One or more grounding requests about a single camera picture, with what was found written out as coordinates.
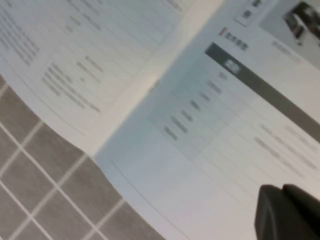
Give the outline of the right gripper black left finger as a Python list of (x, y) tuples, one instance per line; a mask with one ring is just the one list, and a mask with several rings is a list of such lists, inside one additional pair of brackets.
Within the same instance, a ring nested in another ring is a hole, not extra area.
[(260, 187), (254, 228), (258, 240), (297, 240), (300, 237), (299, 213), (280, 188)]

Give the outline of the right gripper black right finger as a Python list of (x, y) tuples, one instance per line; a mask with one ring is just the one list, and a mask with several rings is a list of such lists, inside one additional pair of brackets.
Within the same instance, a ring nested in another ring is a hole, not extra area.
[(320, 239), (320, 201), (293, 184), (283, 185), (282, 191), (293, 203), (308, 227)]

